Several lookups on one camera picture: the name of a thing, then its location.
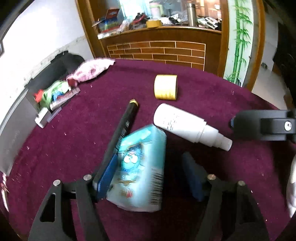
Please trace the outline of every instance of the small bottle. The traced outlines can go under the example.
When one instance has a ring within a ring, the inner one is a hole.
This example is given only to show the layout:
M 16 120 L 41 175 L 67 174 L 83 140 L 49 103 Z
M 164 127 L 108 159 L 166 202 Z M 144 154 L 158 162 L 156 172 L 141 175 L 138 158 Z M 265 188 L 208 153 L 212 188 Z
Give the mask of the small bottle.
M 193 143 L 229 151 L 232 140 L 205 122 L 204 119 L 168 104 L 161 104 L 155 111 L 154 124 Z

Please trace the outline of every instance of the brick pattern panel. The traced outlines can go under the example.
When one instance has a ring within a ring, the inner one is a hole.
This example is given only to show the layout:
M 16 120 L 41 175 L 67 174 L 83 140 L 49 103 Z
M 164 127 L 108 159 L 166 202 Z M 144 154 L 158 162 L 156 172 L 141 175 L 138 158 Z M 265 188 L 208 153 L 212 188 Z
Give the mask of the brick pattern panel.
M 108 45 L 107 49 L 111 58 L 154 61 L 200 70 L 205 68 L 206 45 L 203 43 L 143 41 Z

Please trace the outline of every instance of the metal screw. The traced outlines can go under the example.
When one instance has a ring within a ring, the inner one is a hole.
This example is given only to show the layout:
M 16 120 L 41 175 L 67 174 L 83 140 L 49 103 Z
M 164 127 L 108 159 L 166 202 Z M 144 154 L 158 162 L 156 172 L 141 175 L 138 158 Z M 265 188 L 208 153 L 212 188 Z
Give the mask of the metal screw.
M 289 122 L 289 121 L 286 121 L 285 122 L 285 130 L 286 131 L 291 131 L 291 129 L 292 129 L 292 123 Z
M 83 177 L 83 179 L 84 179 L 85 181 L 88 181 L 88 180 L 91 179 L 91 175 L 90 175 L 90 174 L 87 174 L 87 175 L 85 175 L 85 176 Z
M 238 181 L 238 183 L 237 183 L 238 185 L 240 185 L 240 186 L 244 186 L 244 185 L 246 185 L 246 183 L 244 182 L 244 181 Z
M 57 179 L 53 183 L 56 187 L 61 184 L 61 180 Z
M 208 178 L 209 180 L 213 181 L 213 180 L 216 179 L 216 176 L 215 176 L 214 174 L 209 174 L 209 175 L 207 176 L 207 178 Z

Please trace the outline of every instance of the round table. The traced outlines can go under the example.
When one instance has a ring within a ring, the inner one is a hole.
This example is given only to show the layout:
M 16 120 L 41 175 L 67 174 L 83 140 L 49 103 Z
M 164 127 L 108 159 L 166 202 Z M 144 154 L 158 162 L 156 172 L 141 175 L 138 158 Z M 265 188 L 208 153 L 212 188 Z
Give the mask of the round table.
M 154 97 L 157 74 L 178 75 L 177 101 Z M 178 178 L 181 154 L 189 151 L 208 173 L 222 180 L 244 180 L 266 220 L 271 240 L 289 221 L 285 188 L 294 156 L 289 142 L 236 140 L 229 120 L 241 110 L 275 109 L 270 103 L 213 74 L 188 67 L 150 61 L 116 60 L 98 78 L 79 85 L 81 92 L 44 128 L 36 127 L 15 160 L 8 177 L 9 220 L 28 235 L 38 208 L 55 179 L 71 182 L 91 173 L 126 105 L 140 104 L 132 131 L 153 122 L 161 103 L 202 117 L 233 140 L 229 152 L 190 143 L 167 133 L 162 209 L 155 213 L 122 210 L 107 200 L 96 207 L 111 241 L 188 240 L 204 208 Z M 72 205 L 78 240 L 83 240 L 77 207 Z

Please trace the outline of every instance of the tape roll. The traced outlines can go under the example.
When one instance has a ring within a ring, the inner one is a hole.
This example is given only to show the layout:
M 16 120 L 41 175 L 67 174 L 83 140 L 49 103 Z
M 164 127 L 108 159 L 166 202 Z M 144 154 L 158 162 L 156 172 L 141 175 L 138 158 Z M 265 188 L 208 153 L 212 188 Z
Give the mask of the tape roll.
M 154 95 L 157 99 L 176 100 L 178 92 L 177 76 L 159 74 L 154 82 Z
M 148 20 L 146 22 L 147 28 L 157 28 L 162 26 L 163 24 L 161 23 L 160 20 Z

